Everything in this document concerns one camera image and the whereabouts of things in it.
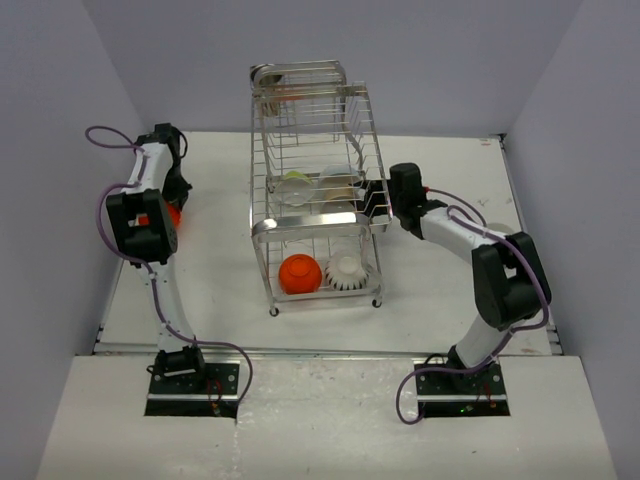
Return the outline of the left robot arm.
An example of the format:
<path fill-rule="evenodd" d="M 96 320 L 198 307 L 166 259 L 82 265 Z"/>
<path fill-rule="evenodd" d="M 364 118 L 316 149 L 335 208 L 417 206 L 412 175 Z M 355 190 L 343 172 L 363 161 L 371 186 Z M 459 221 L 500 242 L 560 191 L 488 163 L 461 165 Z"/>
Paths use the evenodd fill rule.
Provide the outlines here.
<path fill-rule="evenodd" d="M 109 188 L 103 199 L 114 252 L 139 273 L 155 310 L 158 354 L 152 374 L 195 393 L 206 385 L 208 369 L 186 319 L 174 259 L 179 217 L 192 190 L 182 174 L 187 140 L 174 125 L 160 123 L 132 148 L 136 161 L 129 180 Z"/>

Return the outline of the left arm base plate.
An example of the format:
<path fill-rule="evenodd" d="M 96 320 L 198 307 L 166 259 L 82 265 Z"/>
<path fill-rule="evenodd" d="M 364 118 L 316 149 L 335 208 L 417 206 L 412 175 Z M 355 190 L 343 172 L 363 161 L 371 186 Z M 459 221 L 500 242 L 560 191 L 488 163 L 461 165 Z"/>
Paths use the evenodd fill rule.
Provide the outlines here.
<path fill-rule="evenodd" d="M 203 373 L 179 377 L 162 377 L 151 365 L 147 372 L 151 378 L 145 416 L 237 418 L 238 362 L 206 363 Z"/>

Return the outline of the cream flower pattern bowl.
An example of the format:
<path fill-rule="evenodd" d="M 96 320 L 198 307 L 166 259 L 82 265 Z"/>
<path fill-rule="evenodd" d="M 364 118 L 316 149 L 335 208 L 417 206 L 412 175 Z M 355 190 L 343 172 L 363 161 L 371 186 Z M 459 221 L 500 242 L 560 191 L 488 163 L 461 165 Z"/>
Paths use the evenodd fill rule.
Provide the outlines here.
<path fill-rule="evenodd" d="M 509 225 L 499 223 L 499 222 L 491 222 L 488 223 L 486 228 L 490 230 L 494 235 L 506 237 L 508 235 L 512 235 L 516 233 L 516 230 L 511 228 Z"/>

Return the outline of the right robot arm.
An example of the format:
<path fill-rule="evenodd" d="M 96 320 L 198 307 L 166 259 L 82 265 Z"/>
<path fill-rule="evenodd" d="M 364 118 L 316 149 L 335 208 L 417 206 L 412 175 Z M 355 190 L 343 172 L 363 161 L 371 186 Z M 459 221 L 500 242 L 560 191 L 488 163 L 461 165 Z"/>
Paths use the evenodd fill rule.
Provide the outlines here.
<path fill-rule="evenodd" d="M 388 179 L 359 180 L 355 187 L 365 192 L 359 202 L 365 213 L 381 215 L 382 197 L 387 196 L 405 231 L 471 266 L 476 319 L 450 348 L 446 361 L 425 362 L 422 374 L 446 375 L 454 391 L 467 393 L 515 334 L 547 326 L 552 294 L 529 234 L 490 228 L 475 207 L 453 194 L 453 204 L 431 198 L 433 190 L 423 185 L 414 163 L 396 164 Z"/>

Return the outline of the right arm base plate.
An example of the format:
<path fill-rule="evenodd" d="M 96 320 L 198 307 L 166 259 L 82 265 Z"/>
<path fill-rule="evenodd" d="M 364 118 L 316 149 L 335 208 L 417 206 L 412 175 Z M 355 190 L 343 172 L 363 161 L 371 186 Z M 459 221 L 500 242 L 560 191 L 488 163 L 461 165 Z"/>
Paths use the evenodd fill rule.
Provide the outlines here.
<path fill-rule="evenodd" d="M 421 373 L 415 385 L 418 410 L 424 419 L 510 415 L 504 378 L 497 363 L 472 376 Z"/>

